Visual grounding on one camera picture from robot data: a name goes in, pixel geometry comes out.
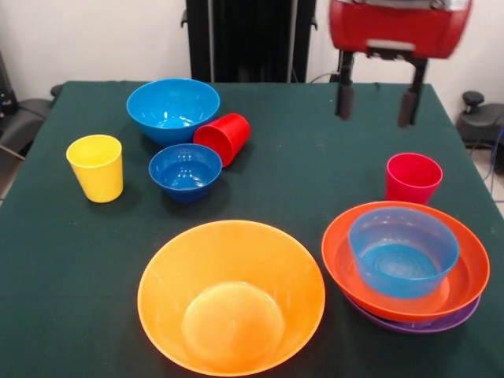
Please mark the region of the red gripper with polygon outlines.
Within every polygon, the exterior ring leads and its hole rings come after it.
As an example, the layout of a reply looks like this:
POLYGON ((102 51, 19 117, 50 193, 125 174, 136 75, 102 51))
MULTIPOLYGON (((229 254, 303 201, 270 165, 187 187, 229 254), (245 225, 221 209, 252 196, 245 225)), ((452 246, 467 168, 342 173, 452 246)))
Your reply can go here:
POLYGON ((428 67, 425 58, 450 57, 472 7, 471 1, 330 1, 330 34, 333 46, 340 50, 335 114, 341 120, 351 116, 353 52, 394 50, 416 57, 407 59, 414 74, 398 113, 400 128, 413 126, 428 67))

